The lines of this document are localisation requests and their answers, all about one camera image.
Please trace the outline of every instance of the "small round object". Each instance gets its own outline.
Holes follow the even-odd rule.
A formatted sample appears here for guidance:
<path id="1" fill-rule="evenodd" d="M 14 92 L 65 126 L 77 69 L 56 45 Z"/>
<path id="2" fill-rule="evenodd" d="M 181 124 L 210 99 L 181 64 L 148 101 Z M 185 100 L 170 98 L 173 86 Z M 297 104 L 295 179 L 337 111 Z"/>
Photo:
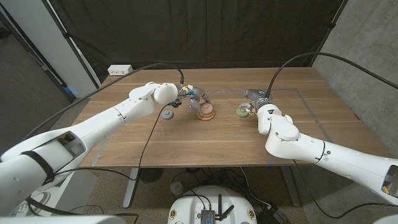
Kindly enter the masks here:
<path id="1" fill-rule="evenodd" d="M 202 121 L 208 121 L 214 118 L 215 111 L 213 110 L 213 105 L 211 105 L 210 103 L 202 103 L 200 105 L 200 108 L 203 112 L 203 116 L 200 115 L 199 112 L 197 112 L 197 116 L 199 119 L 201 119 Z"/>
<path id="2" fill-rule="evenodd" d="M 209 121 L 214 118 L 215 112 L 213 111 L 211 114 L 206 114 L 205 116 L 200 116 L 199 112 L 197 112 L 197 116 L 202 121 Z"/>
<path id="3" fill-rule="evenodd" d="M 236 115 L 240 116 L 241 118 L 245 118 L 245 117 L 249 116 L 249 112 L 247 112 L 244 109 L 238 108 L 238 109 L 236 109 Z"/>
<path id="4" fill-rule="evenodd" d="M 200 108 L 203 111 L 203 114 L 211 114 L 213 112 L 213 105 L 209 103 L 202 103 Z"/>
<path id="5" fill-rule="evenodd" d="M 165 110 L 162 112 L 161 116 L 163 119 L 171 119 L 173 117 L 173 111 Z"/>
<path id="6" fill-rule="evenodd" d="M 170 218 L 174 219 L 177 216 L 177 211 L 175 209 L 170 211 Z"/>

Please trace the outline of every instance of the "gray wall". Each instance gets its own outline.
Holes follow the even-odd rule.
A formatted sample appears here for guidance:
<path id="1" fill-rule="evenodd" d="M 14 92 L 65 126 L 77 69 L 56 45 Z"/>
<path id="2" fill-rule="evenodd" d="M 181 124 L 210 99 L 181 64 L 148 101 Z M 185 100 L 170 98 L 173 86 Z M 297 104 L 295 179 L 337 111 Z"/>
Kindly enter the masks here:
<path id="1" fill-rule="evenodd" d="M 349 0 L 322 52 L 350 59 L 398 83 L 398 2 Z M 380 141 L 398 157 L 398 90 L 344 62 L 319 56 L 313 67 Z M 367 206 L 335 220 L 326 217 L 308 194 L 297 168 L 294 177 L 310 223 L 373 223 L 397 213 L 396 208 Z M 359 184 L 317 166 L 302 167 L 315 198 L 337 216 L 366 202 L 385 202 Z"/>
<path id="2" fill-rule="evenodd" d="M 398 83 L 398 1 L 349 0 L 322 52 L 350 59 Z M 332 58 L 313 67 L 398 157 L 398 90 Z"/>
<path id="3" fill-rule="evenodd" d="M 96 90 L 41 0 L 0 2 L 77 98 Z"/>

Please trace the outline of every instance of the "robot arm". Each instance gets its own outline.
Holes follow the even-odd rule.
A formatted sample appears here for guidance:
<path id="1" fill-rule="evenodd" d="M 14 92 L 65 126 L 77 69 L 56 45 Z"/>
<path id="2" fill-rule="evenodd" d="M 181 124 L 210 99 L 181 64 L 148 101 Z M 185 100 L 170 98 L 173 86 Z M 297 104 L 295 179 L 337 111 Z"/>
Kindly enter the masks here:
<path id="1" fill-rule="evenodd" d="M 302 134 L 290 116 L 282 116 L 263 91 L 248 90 L 244 96 L 252 101 L 242 104 L 241 109 L 257 114 L 259 132 L 268 134 L 266 149 L 270 154 L 314 163 L 398 205 L 397 159 L 366 154 Z"/>
<path id="2" fill-rule="evenodd" d="M 33 191 L 48 189 L 77 168 L 87 154 L 106 136 L 134 119 L 154 112 L 156 101 L 170 103 L 177 98 L 172 83 L 147 83 L 133 89 L 129 98 L 86 121 L 38 134 L 12 147 L 1 156 L 0 215 L 9 215 Z"/>

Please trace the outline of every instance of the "cable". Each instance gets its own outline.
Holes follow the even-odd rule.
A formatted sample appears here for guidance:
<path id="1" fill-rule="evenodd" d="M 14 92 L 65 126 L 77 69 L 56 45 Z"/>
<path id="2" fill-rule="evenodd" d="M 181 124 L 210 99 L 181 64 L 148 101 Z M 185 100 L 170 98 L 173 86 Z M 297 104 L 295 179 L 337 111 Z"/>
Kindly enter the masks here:
<path id="1" fill-rule="evenodd" d="M 206 206 L 205 206 L 205 203 L 203 202 L 203 200 L 199 197 L 199 195 L 182 195 L 182 196 L 180 196 L 180 197 L 178 197 L 178 198 L 182 198 L 182 197 L 188 197 L 188 196 L 194 196 L 194 197 L 198 197 L 199 199 L 200 199 L 200 201 L 202 202 L 202 204 L 203 204 L 203 209 L 205 209 L 206 210 Z"/>
<path id="2" fill-rule="evenodd" d="M 157 121 L 159 120 L 159 117 L 160 117 L 160 115 L 162 114 L 162 111 L 163 111 L 163 109 L 164 109 L 166 106 L 168 106 L 168 105 L 164 105 L 164 106 L 162 107 L 162 109 L 160 110 L 159 114 L 157 115 L 157 118 L 156 118 L 154 127 L 153 127 L 152 130 L 150 131 L 148 140 L 147 140 L 147 142 L 145 143 L 145 146 L 144 146 L 144 148 L 143 148 L 143 150 L 142 150 L 142 153 L 141 153 L 141 157 L 140 157 L 140 159 L 139 159 L 138 171 L 139 171 L 139 169 L 140 169 L 140 167 L 141 167 L 141 162 L 142 162 L 142 157 L 144 156 L 144 151 L 145 151 L 145 149 L 146 149 L 146 147 L 147 147 L 147 145 L 148 145 L 148 142 L 149 142 L 149 140 L 150 140 L 150 137 L 152 136 L 152 133 L 154 132 L 154 129 L 155 129 L 155 127 L 156 127 L 156 123 L 157 123 Z"/>
<path id="3" fill-rule="evenodd" d="M 321 212 L 322 212 L 323 214 L 325 214 L 326 216 L 328 216 L 328 217 L 330 217 L 330 218 L 334 218 L 334 219 L 342 218 L 342 217 L 344 217 L 345 215 L 347 215 L 348 213 L 352 212 L 353 210 L 356 210 L 357 208 L 361 208 L 361 207 L 363 207 L 363 206 L 368 206 L 368 205 L 380 205 L 380 206 L 398 207 L 398 205 L 393 205 L 393 204 L 388 204 L 388 203 L 374 203 L 374 202 L 371 202 L 371 203 L 363 203 L 363 204 L 361 204 L 361 205 L 357 205 L 357 206 L 355 206 L 355 207 L 353 207 L 353 208 L 347 210 L 346 212 L 344 212 L 343 214 L 341 214 L 341 215 L 339 215 L 339 216 L 337 216 L 337 217 L 331 216 L 331 215 L 327 214 L 325 211 L 323 211 L 322 208 L 319 206 L 319 204 L 318 204 L 318 202 L 315 200 L 315 197 L 313 196 L 313 194 L 312 194 L 310 188 L 308 187 L 307 182 L 306 182 L 305 179 L 304 179 L 304 175 L 303 175 L 303 173 L 301 172 L 301 169 L 300 169 L 299 165 L 297 165 L 297 163 L 296 163 L 296 161 L 295 161 L 294 159 L 293 159 L 293 161 L 294 161 L 294 163 L 296 164 L 296 166 L 297 166 L 297 168 L 298 168 L 298 172 L 300 173 L 300 176 L 301 176 L 301 178 L 302 178 L 302 180 L 303 180 L 305 186 L 307 187 L 307 190 L 308 190 L 308 192 L 310 193 L 312 200 L 315 202 L 315 205 L 317 205 L 317 207 L 319 208 L 319 210 L 321 210 Z"/>
<path id="4" fill-rule="evenodd" d="M 195 176 L 195 179 L 196 179 L 197 182 L 198 182 L 198 184 L 200 184 L 200 181 L 199 181 L 198 177 L 197 177 L 194 173 L 189 173 L 188 171 L 179 172 L 176 176 L 174 176 L 174 178 L 173 178 L 173 180 L 172 180 L 172 183 L 174 183 L 174 180 L 175 180 L 176 177 L 178 177 L 179 175 L 184 174 L 184 173 L 188 173 L 188 174 L 194 175 L 194 176 Z"/>
<path id="5" fill-rule="evenodd" d="M 163 109 L 164 109 L 166 106 L 167 106 L 167 105 L 164 105 L 164 106 L 163 106 L 163 108 L 162 108 L 161 111 L 159 112 L 159 115 L 158 115 L 157 118 L 156 118 L 154 127 L 152 128 L 152 131 L 150 132 L 149 138 L 148 138 L 148 140 L 147 140 L 147 142 L 146 142 L 146 144 L 145 144 L 145 146 L 144 146 L 144 149 L 142 150 L 141 158 L 140 158 L 139 165 L 138 165 L 138 169 L 139 169 L 140 166 L 141 166 L 142 156 L 144 155 L 144 151 L 145 151 L 145 149 L 146 149 L 146 147 L 147 147 L 147 145 L 148 145 L 148 142 L 149 142 L 149 140 L 150 140 L 150 137 L 152 136 L 152 133 L 154 132 L 154 129 L 155 129 L 155 127 L 156 127 L 156 123 L 157 123 L 157 121 L 159 120 L 160 114 L 162 113 Z M 94 168 L 94 167 L 75 168 L 75 169 L 64 170 L 64 171 L 61 171 L 61 172 L 57 172 L 56 174 L 54 174 L 54 176 L 59 175 L 59 174 L 63 174 L 63 173 L 66 173 L 66 172 L 74 171 L 74 170 L 87 170 L 87 169 L 91 169 L 91 170 L 102 170 L 102 171 L 107 171 L 107 172 L 114 172 L 114 173 L 116 173 L 116 174 L 122 175 L 122 176 L 128 178 L 129 180 L 133 180 L 133 181 L 134 181 L 134 180 L 137 180 L 137 178 L 139 177 L 139 176 L 137 175 L 137 177 L 136 177 L 135 179 L 132 179 L 132 178 L 130 178 L 129 176 L 127 176 L 127 175 L 125 175 L 125 174 L 122 174 L 121 172 L 118 172 L 118 171 L 115 171 L 115 170 L 101 169 L 101 168 Z M 40 202 L 35 201 L 35 200 L 32 199 L 31 197 L 28 197 L 28 198 L 26 199 L 26 202 L 27 202 L 28 206 L 33 205 L 33 206 L 35 206 L 35 207 L 37 207 L 37 208 L 40 208 L 40 209 L 42 209 L 42 210 L 45 210 L 45 211 L 47 211 L 47 212 L 51 212 L 51 213 L 54 213 L 54 214 L 58 214 L 58 215 L 78 215 L 78 214 L 76 214 L 76 213 L 66 212 L 66 211 L 63 211 L 63 210 L 56 209 L 56 208 L 48 207 L 48 206 L 46 206 L 46 205 L 41 204 Z M 33 210 L 31 210 L 31 212 L 32 212 L 34 215 L 39 215 L 39 214 L 35 213 Z"/>
<path id="6" fill-rule="evenodd" d="M 271 206 L 269 203 L 263 202 L 262 200 L 258 199 L 257 197 L 255 197 L 255 196 L 251 193 L 250 186 L 249 186 L 249 181 L 248 181 L 248 177 L 246 177 L 246 174 L 244 173 L 242 167 L 241 167 L 241 170 L 242 170 L 242 173 L 243 173 L 243 175 L 244 175 L 244 178 L 246 179 L 246 183 L 248 184 L 248 189 L 249 189 L 250 195 L 251 195 L 254 199 L 256 199 L 258 202 L 261 202 L 261 203 L 267 205 L 267 208 L 268 208 L 268 209 L 272 208 L 272 206 Z"/>
<path id="7" fill-rule="evenodd" d="M 102 207 L 98 206 L 98 205 L 82 205 L 82 206 L 76 207 L 76 208 L 74 208 L 72 210 L 69 210 L 69 212 L 71 212 L 73 210 L 76 210 L 78 208 L 82 208 L 82 207 L 96 207 L 96 208 L 99 208 L 99 209 L 101 209 L 102 214 L 105 215 L 104 210 L 102 209 Z"/>
<path id="8" fill-rule="evenodd" d="M 47 118 L 45 121 L 41 122 L 41 123 L 40 123 L 36 128 L 34 128 L 29 134 L 27 134 L 27 135 L 22 139 L 22 141 L 25 141 L 26 139 L 28 139 L 29 137 L 31 137 L 37 130 L 39 130 L 41 127 L 43 127 L 45 124 L 47 124 L 49 121 L 51 121 L 52 119 L 54 119 L 54 118 L 57 117 L 58 115 L 62 114 L 63 112 L 65 112 L 65 111 L 67 111 L 67 110 L 69 110 L 70 108 L 72 108 L 72 107 L 74 107 L 75 105 L 79 104 L 79 103 L 82 102 L 83 100 L 85 100 L 85 99 L 91 97 L 91 96 L 94 95 L 95 93 L 97 93 L 97 92 L 99 92 L 99 91 L 101 91 L 101 90 L 104 90 L 105 88 L 111 86 L 113 83 L 116 83 L 116 82 L 122 80 L 123 78 L 126 78 L 126 77 L 128 77 L 128 76 L 130 76 L 130 75 L 132 75 L 132 74 L 134 74 L 134 73 L 136 73 L 136 72 L 139 72 L 139 71 L 141 71 L 141 70 L 145 70 L 145 69 L 153 68 L 153 67 L 158 67 L 158 66 L 160 66 L 160 65 L 163 65 L 163 66 L 166 66 L 166 67 L 170 67 L 170 68 L 175 68 L 175 69 L 177 69 L 177 70 L 180 72 L 180 74 L 181 74 L 180 83 L 183 84 L 183 82 L 184 82 L 184 75 L 183 75 L 181 69 L 175 67 L 174 65 L 171 65 L 171 64 L 168 64 L 168 63 L 155 63 L 155 64 L 152 64 L 152 65 L 148 65 L 148 66 L 144 66 L 144 67 L 138 68 L 138 69 L 136 69 L 136 70 L 133 70 L 132 72 L 128 72 L 128 73 L 126 73 L 125 75 L 123 75 L 123 76 L 121 76 L 121 77 L 119 77 L 119 78 L 117 78 L 117 79 L 115 79 L 115 80 L 109 82 L 108 84 L 102 86 L 101 88 L 92 91 L 91 93 L 85 95 L 83 98 L 80 98 L 79 100 L 77 100 L 76 102 L 72 103 L 71 105 L 66 106 L 66 107 L 64 107 L 64 109 L 62 109 L 62 110 L 56 112 L 56 113 L 53 114 L 51 117 L 49 117 L 49 118 Z"/>
<path id="9" fill-rule="evenodd" d="M 211 211 L 211 202 L 210 202 L 210 200 L 209 200 L 207 197 L 202 196 L 202 195 L 198 195 L 198 194 L 196 194 L 193 190 L 191 190 L 191 192 L 192 192 L 194 195 L 198 196 L 198 197 L 204 197 L 205 199 L 207 199 L 207 201 L 209 202 L 209 210 Z"/>
<path id="10" fill-rule="evenodd" d="M 270 82 L 270 84 L 269 84 L 269 87 L 268 87 L 268 90 L 267 90 L 267 93 L 266 93 L 266 98 L 269 97 L 269 95 L 270 95 L 270 93 L 271 93 L 272 84 L 274 84 L 274 81 L 275 81 L 275 79 L 276 79 L 276 76 L 278 76 L 278 74 L 280 73 L 280 71 L 281 71 L 284 67 L 286 67 L 290 62 L 294 61 L 295 59 L 300 58 L 300 57 L 309 56 L 309 55 L 323 55 L 323 56 L 328 56 L 328 57 L 332 57 L 332 58 L 336 58 L 336 59 L 338 59 L 338 60 L 344 61 L 344 62 L 346 62 L 346 63 L 348 63 L 348 64 L 350 64 L 350 65 L 352 65 L 352 66 L 354 66 L 354 67 L 356 67 L 356 68 L 358 68 L 358 69 L 360 69 L 361 71 L 363 71 L 363 72 L 365 72 L 365 73 L 371 75 L 371 76 L 374 77 L 374 78 L 377 78 L 378 80 L 380 80 L 380 81 L 384 82 L 385 84 L 387 84 L 387 85 L 389 85 L 389 86 L 392 86 L 392 87 L 394 87 L 395 89 L 398 90 L 398 85 L 397 85 L 397 84 L 392 83 L 392 82 L 390 82 L 389 80 L 386 80 L 385 78 L 380 77 L 379 75 L 376 75 L 375 73 L 369 71 L 368 69 L 366 69 L 366 68 L 364 68 L 364 67 L 358 65 L 357 63 L 354 63 L 354 62 L 352 62 L 352 61 L 350 61 L 350 60 L 348 60 L 348 59 L 345 59 L 345 58 L 343 58 L 343 57 L 340 57 L 340 56 L 337 56 L 337 55 L 334 55 L 334 54 L 329 54 L 329 53 L 323 53 L 323 52 L 309 52 L 309 53 L 300 54 L 300 55 L 298 55 L 298 56 L 296 56 L 296 57 L 291 58 L 290 60 L 288 60 L 287 62 L 285 62 L 285 63 L 275 72 L 275 75 L 272 77 L 272 80 L 271 80 L 271 82 Z"/>
<path id="11" fill-rule="evenodd" d="M 129 180 L 135 180 L 135 179 L 130 178 L 128 175 L 122 174 L 121 172 L 118 172 L 118 171 L 115 171 L 115 170 L 94 168 L 94 167 L 82 167 L 82 168 L 68 169 L 68 170 L 64 170 L 64 171 L 61 171 L 61 172 L 57 172 L 56 174 L 54 174 L 54 176 L 60 175 L 60 174 L 66 173 L 66 172 L 75 171 L 75 170 L 101 170 L 101 171 L 106 171 L 106 172 L 114 172 L 115 174 L 119 174 L 119 175 L 125 176 L 125 178 L 128 178 Z"/>

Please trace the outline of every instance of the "electrical outlet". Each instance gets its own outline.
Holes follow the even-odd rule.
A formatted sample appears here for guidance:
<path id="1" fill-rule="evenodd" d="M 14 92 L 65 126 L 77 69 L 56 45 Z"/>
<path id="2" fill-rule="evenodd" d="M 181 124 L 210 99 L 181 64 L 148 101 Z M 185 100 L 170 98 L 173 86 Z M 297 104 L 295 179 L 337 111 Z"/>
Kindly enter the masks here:
<path id="1" fill-rule="evenodd" d="M 108 68 L 108 72 L 110 75 L 125 75 L 129 72 L 132 72 L 131 65 L 111 65 Z"/>

